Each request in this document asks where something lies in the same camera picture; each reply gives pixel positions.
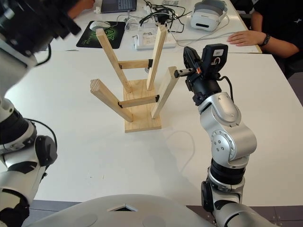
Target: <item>person's arm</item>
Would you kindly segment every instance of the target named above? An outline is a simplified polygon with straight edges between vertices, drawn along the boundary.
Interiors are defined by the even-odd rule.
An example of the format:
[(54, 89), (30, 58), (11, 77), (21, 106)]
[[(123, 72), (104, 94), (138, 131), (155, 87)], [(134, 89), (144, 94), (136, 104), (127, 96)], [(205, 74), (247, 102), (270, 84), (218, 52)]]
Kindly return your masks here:
[[(242, 31), (232, 34), (227, 41), (230, 44), (236, 44), (236, 46), (261, 45), (265, 37), (266, 34), (263, 32)], [(269, 42), (261, 48), (281, 58), (288, 58), (299, 52), (299, 48), (296, 45), (274, 37), (271, 37)]]
[(68, 16), (71, 19), (75, 19), (83, 10), (93, 8), (95, 0), (80, 0), (71, 10), (68, 12)]
[(257, 12), (254, 11), (251, 14), (251, 29), (257, 32), (262, 32), (262, 23), (263, 23), (263, 16)]
[(288, 58), (299, 52), (299, 48), (292, 43), (271, 37), (269, 42), (261, 47), (262, 50), (270, 52), (281, 58)]

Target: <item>black cable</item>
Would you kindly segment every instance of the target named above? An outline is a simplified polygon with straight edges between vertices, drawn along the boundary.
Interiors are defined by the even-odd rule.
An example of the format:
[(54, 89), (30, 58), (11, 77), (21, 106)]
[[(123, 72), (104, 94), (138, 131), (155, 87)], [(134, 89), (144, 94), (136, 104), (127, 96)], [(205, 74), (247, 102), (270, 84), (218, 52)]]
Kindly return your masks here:
[[(151, 18), (152, 16), (155, 17), (155, 14), (158, 15), (158, 14), (161, 14), (161, 11), (167, 10), (167, 11), (171, 14), (171, 16), (169, 17), (169, 19), (166, 21), (167, 23), (171, 23), (170, 26), (169, 26), (169, 31), (170, 31), (170, 32), (175, 32), (175, 33), (182, 33), (182, 32), (184, 31), (184, 26), (185, 26), (185, 25), (180, 21), (180, 18), (181, 18), (181, 17), (184, 17), (184, 16), (186, 16), (186, 15), (188, 15), (189, 13), (191, 13), (191, 11), (188, 12), (188, 13), (185, 13), (186, 9), (185, 9), (185, 7), (182, 7), (182, 6), (175, 6), (175, 5), (170, 5), (170, 4), (155, 5), (155, 4), (151, 4), (151, 2), (146, 1), (146, 0), (144, 0), (144, 2), (145, 2), (145, 4), (146, 4), (151, 10), (153, 9), (155, 12), (153, 12), (153, 13), (151, 13), (151, 14), (145, 16), (144, 18), (142, 18), (142, 19), (139, 21), (139, 24), (140, 24), (140, 25), (142, 25), (142, 24), (144, 23), (144, 21), (148, 20), (148, 19)], [(169, 8), (169, 7), (167, 7), (167, 6), (176, 7), (176, 8), (182, 8), (182, 9), (183, 9), (183, 12), (182, 12), (182, 14), (181, 14), (180, 16), (177, 16), (175, 10), (172, 9), (172, 8)], [(179, 23), (182, 25), (182, 30), (181, 30), (181, 31), (171, 31), (172, 24), (173, 24), (173, 22), (174, 22), (175, 20), (178, 20)]]
[(229, 78), (228, 78), (227, 76), (218, 78), (217, 80), (218, 80), (218, 81), (221, 81), (221, 80), (223, 80), (223, 79), (226, 79), (226, 80), (227, 80), (227, 83), (229, 84), (230, 93), (231, 93), (231, 99), (232, 99), (232, 101), (233, 101), (232, 83), (231, 83), (231, 81), (229, 80)]
[(48, 45), (47, 45), (47, 48), (48, 48), (48, 56), (47, 56), (47, 58), (46, 58), (44, 61), (39, 62), (36, 66), (43, 65), (43, 64), (47, 63), (47, 62), (50, 60), (50, 58), (51, 58), (51, 56), (52, 56), (51, 45), (48, 44)]
[(30, 118), (25, 118), (25, 119), (27, 119), (27, 120), (29, 120), (31, 122), (39, 123), (39, 124), (43, 125), (44, 127), (46, 127), (49, 131), (51, 131), (51, 133), (53, 135), (53, 140), (55, 141), (56, 148), (58, 148), (56, 134), (54, 133), (54, 131), (49, 126), (47, 126), (46, 124), (44, 124), (44, 123), (42, 123), (40, 121), (34, 120), (34, 119), (30, 119)]

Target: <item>power strip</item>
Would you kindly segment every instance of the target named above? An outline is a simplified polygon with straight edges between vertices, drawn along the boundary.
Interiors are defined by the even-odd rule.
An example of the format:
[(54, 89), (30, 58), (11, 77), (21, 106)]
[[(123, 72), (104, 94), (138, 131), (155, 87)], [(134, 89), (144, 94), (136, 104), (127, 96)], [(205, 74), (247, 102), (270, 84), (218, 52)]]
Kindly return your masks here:
[[(155, 42), (156, 42), (156, 35), (144, 35), (142, 44), (139, 44), (137, 35), (134, 37), (134, 47), (138, 51), (152, 50), (155, 46)], [(175, 48), (176, 46), (177, 43), (175, 39), (172, 37), (171, 34), (168, 33), (166, 35), (163, 48)]]

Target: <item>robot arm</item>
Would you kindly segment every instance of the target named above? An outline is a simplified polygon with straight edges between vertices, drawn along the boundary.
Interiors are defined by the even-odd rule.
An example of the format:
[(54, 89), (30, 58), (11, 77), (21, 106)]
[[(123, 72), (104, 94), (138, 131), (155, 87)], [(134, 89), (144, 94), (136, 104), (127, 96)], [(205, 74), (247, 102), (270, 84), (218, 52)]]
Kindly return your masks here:
[(194, 93), (201, 125), (212, 143), (211, 166), (201, 186), (202, 204), (220, 227), (273, 226), (241, 204), (245, 167), (257, 147), (257, 140), (241, 121), (239, 108), (218, 85), (227, 51), (227, 45), (207, 45), (201, 59), (194, 49), (185, 47), (183, 58), (187, 69), (175, 72), (175, 77), (187, 77), (186, 85)]
[(0, 226), (21, 226), (45, 171), (57, 158), (48, 136), (5, 99), (6, 92), (34, 66), (34, 53), (53, 38), (77, 34), (67, 16), (78, 0), (0, 0)]

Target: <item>mouse pad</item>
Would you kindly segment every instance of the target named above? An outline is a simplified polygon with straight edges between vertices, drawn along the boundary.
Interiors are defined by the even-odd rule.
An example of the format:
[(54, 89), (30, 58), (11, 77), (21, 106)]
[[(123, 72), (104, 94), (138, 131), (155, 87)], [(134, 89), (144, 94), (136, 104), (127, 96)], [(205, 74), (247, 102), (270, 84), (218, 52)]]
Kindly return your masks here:
[[(83, 35), (81, 36), (80, 40), (77, 43), (77, 47), (88, 47), (88, 48), (102, 48), (101, 44), (99, 43), (96, 32), (90, 30), (89, 26), (94, 21), (90, 21), (89, 25), (86, 27)], [(115, 21), (108, 21), (112, 26), (115, 25), (117, 22)], [(118, 49), (121, 44), (121, 40), (124, 34), (124, 27), (125, 22), (118, 22), (116, 26), (110, 27), (105, 29), (105, 34), (112, 45), (113, 49)]]

